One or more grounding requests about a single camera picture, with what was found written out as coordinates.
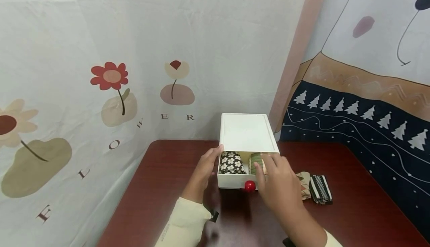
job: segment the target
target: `christmas tree print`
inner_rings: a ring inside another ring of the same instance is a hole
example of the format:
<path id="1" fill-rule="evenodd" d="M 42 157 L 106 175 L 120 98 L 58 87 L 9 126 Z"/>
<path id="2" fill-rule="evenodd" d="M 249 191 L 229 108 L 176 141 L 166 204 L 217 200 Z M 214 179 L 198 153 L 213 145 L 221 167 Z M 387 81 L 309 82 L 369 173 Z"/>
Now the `christmas tree print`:
<path id="1" fill-rule="evenodd" d="M 396 128 L 396 130 L 391 131 L 391 133 L 394 135 L 394 139 L 403 140 L 403 135 L 405 134 L 405 129 L 406 129 L 406 123 L 407 121 L 405 121 L 401 126 Z"/>
<path id="2" fill-rule="evenodd" d="M 330 110 L 331 97 L 320 107 L 322 111 Z"/>
<path id="3" fill-rule="evenodd" d="M 385 115 L 381 120 L 379 120 L 377 123 L 379 124 L 380 128 L 386 128 L 388 129 L 388 125 L 390 124 L 391 119 L 391 112 L 388 113 L 388 115 Z"/>
<path id="4" fill-rule="evenodd" d="M 345 111 L 348 112 L 349 115 L 350 114 L 357 115 L 358 101 L 356 101 L 355 103 L 353 103 L 353 105 L 349 106 Z"/>
<path id="5" fill-rule="evenodd" d="M 411 140 L 408 140 L 408 143 L 411 144 L 411 148 L 418 148 L 419 150 L 424 151 L 423 145 L 425 145 L 425 140 L 427 139 L 426 132 L 428 130 L 424 129 L 423 132 L 419 133 L 417 136 L 412 137 Z"/>
<path id="6" fill-rule="evenodd" d="M 339 102 L 339 104 L 336 106 L 336 108 L 334 109 L 335 112 L 339 112 L 339 111 L 343 111 L 343 98 L 342 100 Z"/>
<path id="7" fill-rule="evenodd" d="M 306 100 L 306 91 L 298 95 L 293 101 L 295 101 L 296 104 L 298 103 L 305 104 L 305 100 Z"/>
<path id="8" fill-rule="evenodd" d="M 373 120 L 373 112 L 375 111 L 375 106 L 372 106 L 369 110 L 367 110 L 362 116 L 363 119 Z"/>
<path id="9" fill-rule="evenodd" d="M 309 108 L 316 108 L 319 100 L 320 96 L 318 95 L 313 101 L 311 101 L 311 103 L 308 104 Z"/>

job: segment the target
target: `fabric poster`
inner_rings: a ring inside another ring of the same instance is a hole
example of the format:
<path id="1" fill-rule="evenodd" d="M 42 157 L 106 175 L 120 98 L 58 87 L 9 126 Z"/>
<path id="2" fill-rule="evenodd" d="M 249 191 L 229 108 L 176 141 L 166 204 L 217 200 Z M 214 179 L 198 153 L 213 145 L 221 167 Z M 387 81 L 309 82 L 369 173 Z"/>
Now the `fabric poster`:
<path id="1" fill-rule="evenodd" d="M 0 0 L 1 245 L 95 246 L 151 142 L 269 114 L 305 3 Z"/>
<path id="2" fill-rule="evenodd" d="M 430 241 L 430 0 L 325 0 L 277 125 L 339 142 Z"/>

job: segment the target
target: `cream sleeve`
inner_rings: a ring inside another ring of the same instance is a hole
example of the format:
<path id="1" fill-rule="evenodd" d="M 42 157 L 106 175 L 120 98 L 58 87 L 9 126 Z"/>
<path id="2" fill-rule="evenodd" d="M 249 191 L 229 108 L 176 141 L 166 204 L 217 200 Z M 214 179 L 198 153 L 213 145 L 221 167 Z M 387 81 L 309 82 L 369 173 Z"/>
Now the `cream sleeve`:
<path id="1" fill-rule="evenodd" d="M 342 245 L 332 236 L 330 233 L 325 231 L 327 233 L 327 243 L 325 244 L 325 247 L 342 247 Z"/>
<path id="2" fill-rule="evenodd" d="M 179 198 L 155 247 L 195 247 L 211 217 L 202 204 Z"/>

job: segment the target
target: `red wooden table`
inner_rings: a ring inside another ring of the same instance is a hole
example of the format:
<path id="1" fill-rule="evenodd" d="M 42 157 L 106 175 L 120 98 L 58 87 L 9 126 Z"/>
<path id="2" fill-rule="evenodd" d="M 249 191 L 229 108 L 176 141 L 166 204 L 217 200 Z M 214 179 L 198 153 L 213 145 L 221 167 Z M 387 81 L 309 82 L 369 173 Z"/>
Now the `red wooden table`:
<path id="1" fill-rule="evenodd" d="M 153 142 L 125 191 L 99 246 L 152 247 L 198 159 L 215 141 Z M 295 172 L 327 177 L 333 205 L 305 206 L 344 247 L 430 246 L 356 157 L 333 143 L 279 142 Z M 258 193 L 219 190 L 215 177 L 204 204 L 220 213 L 199 246 L 282 247 L 286 238 Z"/>

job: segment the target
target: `box lid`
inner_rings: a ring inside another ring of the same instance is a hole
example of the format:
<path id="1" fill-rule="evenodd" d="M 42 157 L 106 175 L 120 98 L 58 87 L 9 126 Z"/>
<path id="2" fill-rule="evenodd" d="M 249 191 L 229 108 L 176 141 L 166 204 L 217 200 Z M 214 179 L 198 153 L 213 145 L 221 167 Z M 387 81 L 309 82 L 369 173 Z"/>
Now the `box lid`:
<path id="1" fill-rule="evenodd" d="M 225 151 L 279 153 L 265 114 L 223 113 L 219 141 Z"/>

